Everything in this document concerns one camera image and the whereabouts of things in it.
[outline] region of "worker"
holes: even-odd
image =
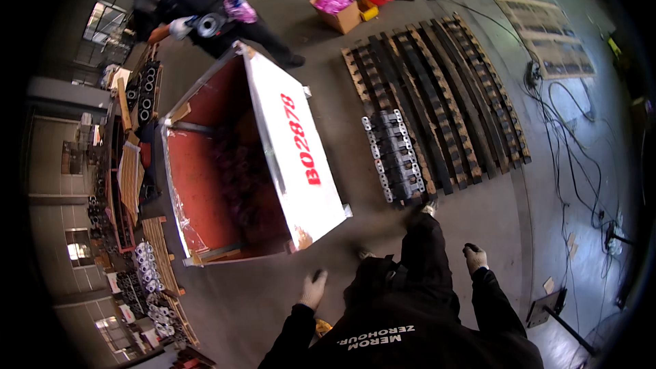
[[[231,5],[248,5],[246,0],[231,0]],[[137,40],[155,44],[168,36],[192,42],[218,59],[237,39],[252,40],[264,46],[283,69],[303,66],[305,57],[291,52],[280,37],[273,33],[259,15],[254,23],[229,20],[216,36],[199,36],[191,23],[208,13],[228,19],[224,0],[135,0],[134,26]]]
[[[361,252],[344,291],[346,310],[308,348],[327,272],[307,277],[299,302],[260,368],[542,368],[542,358],[488,268],[484,250],[465,244],[479,330],[460,324],[437,201],[409,223],[401,261]]]

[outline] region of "wooden pallet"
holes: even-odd
[[[173,273],[173,267],[170,266],[171,257],[164,241],[164,231],[162,230],[160,218],[143,219],[141,226],[143,228],[143,236],[153,246],[155,261],[158,264],[158,271],[161,275],[161,282],[173,295],[182,295],[185,291],[178,287],[178,282]]]
[[[395,29],[342,49],[365,114],[398,109],[432,188],[493,178],[531,159],[501,78],[464,21]]]
[[[167,295],[166,293],[162,293],[161,295],[164,297],[164,299],[167,300],[168,306],[173,308],[178,316],[178,319],[180,319],[180,322],[182,323],[182,329],[184,330],[184,334],[187,336],[187,339],[189,339],[189,342],[191,342],[193,346],[198,347],[201,342],[198,340],[198,338],[196,338],[196,332],[193,331],[192,325],[187,320],[187,315],[185,315],[185,311],[182,308],[180,301],[172,296]]]

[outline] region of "black jacket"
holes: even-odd
[[[542,358],[492,271],[472,276],[480,330],[416,291],[396,291],[348,310],[323,338],[314,312],[297,304],[260,368],[542,368]]]

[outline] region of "cardboard box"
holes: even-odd
[[[310,4],[312,4],[313,8],[316,2],[317,0],[310,0]],[[334,27],[343,35],[351,31],[361,22],[360,11],[357,8],[356,1],[353,1],[353,3],[349,4],[345,9],[341,10],[336,15],[325,13],[317,8],[314,9],[317,11],[317,13],[319,13],[319,16],[321,16],[327,24]]]

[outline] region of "black metal tube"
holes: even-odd
[[[548,306],[544,307],[545,311],[553,316],[553,319],[556,319],[559,324],[563,326],[570,334],[580,343],[581,346],[585,348],[586,351],[588,351],[592,356],[595,356],[597,354],[597,350],[593,348],[588,342],[586,342],[585,339],[583,339],[570,325],[568,325],[564,320],[561,319],[560,316],[556,315],[555,312]]]

